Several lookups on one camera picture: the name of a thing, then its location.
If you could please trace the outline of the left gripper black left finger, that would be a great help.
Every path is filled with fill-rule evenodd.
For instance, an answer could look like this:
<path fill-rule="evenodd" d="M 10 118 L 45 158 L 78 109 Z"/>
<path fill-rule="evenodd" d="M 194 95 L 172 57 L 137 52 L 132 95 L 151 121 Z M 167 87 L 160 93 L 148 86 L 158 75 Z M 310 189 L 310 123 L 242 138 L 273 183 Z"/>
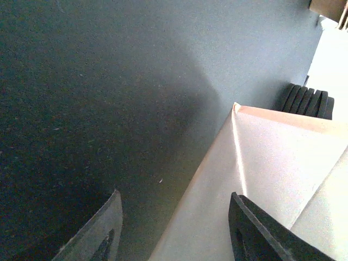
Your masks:
<path fill-rule="evenodd" d="M 60 249 L 53 260 L 115 260 L 122 223 L 121 195 L 114 190 L 106 203 Z"/>

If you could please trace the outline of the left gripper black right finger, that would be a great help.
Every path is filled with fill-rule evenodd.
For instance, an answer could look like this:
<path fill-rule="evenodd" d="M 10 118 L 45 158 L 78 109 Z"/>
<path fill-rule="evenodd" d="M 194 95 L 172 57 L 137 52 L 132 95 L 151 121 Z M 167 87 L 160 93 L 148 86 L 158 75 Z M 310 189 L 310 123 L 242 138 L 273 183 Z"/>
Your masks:
<path fill-rule="evenodd" d="M 332 260 L 236 192 L 231 194 L 228 222 L 235 260 Z"/>

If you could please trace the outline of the blue checkered paper bag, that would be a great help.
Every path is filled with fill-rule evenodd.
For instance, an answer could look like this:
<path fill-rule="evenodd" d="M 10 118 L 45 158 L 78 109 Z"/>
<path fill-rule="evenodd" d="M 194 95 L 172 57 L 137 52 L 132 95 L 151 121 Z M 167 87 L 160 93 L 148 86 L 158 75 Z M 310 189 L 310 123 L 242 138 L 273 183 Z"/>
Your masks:
<path fill-rule="evenodd" d="M 235 104 L 150 260 L 233 260 L 233 192 L 347 260 L 346 123 Z"/>

